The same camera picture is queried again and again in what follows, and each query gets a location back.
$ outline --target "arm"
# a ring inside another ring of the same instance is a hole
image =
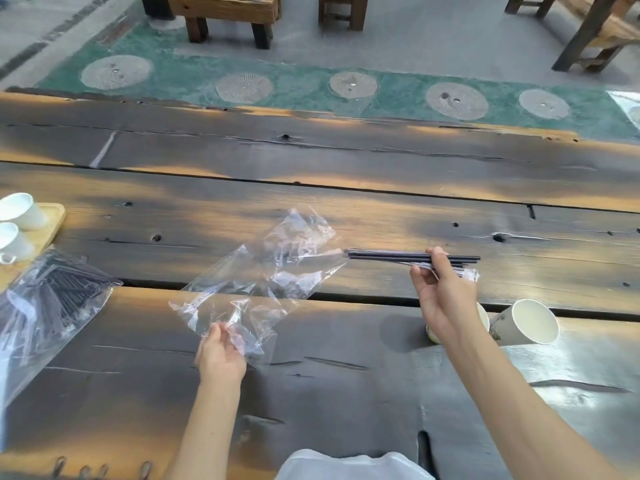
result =
[[[441,248],[427,250],[440,281],[412,266],[422,315],[476,403],[502,459],[516,480],[622,479],[527,384],[485,331],[476,284],[459,278]]]
[[[196,354],[200,386],[178,453],[164,480],[223,480],[234,428],[240,382],[246,371],[244,357],[228,332],[213,324]]]

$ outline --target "hand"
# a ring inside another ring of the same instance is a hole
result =
[[[239,388],[246,372],[243,355],[231,343],[227,328],[220,323],[212,323],[209,335],[200,341],[195,365],[200,370],[201,385]]]
[[[476,308],[476,284],[460,278],[441,247],[427,249],[438,277],[428,269],[411,266],[411,279],[422,317],[447,347],[460,343],[461,336],[485,331]]]

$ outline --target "white ceramic cup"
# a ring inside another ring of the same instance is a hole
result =
[[[484,325],[485,330],[489,331],[489,315],[486,314],[484,308],[482,307],[482,305],[480,305],[480,303],[476,303],[476,306],[478,309],[478,315],[480,315],[480,320],[482,320],[482,325]],[[427,325],[427,335],[432,342],[435,342],[436,344],[441,343],[440,339],[437,338],[434,332],[429,329],[429,325]]]
[[[549,345],[558,338],[560,327],[556,316],[542,303],[519,299],[493,318],[489,333],[500,346]]]
[[[12,222],[23,230],[36,230],[46,226],[48,218],[32,195],[21,192],[0,199],[0,221]]]
[[[13,264],[29,259],[35,247],[12,222],[0,223],[0,264]]]

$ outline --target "forearm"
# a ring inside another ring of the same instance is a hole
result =
[[[622,478],[533,391],[489,335],[462,337],[447,354],[516,480]]]
[[[240,387],[198,387],[178,454],[164,480],[223,480]]]

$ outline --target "white shirt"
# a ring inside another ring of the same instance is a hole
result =
[[[284,462],[275,480],[434,480],[400,453],[380,458],[366,455],[331,458],[313,450],[298,450]]]

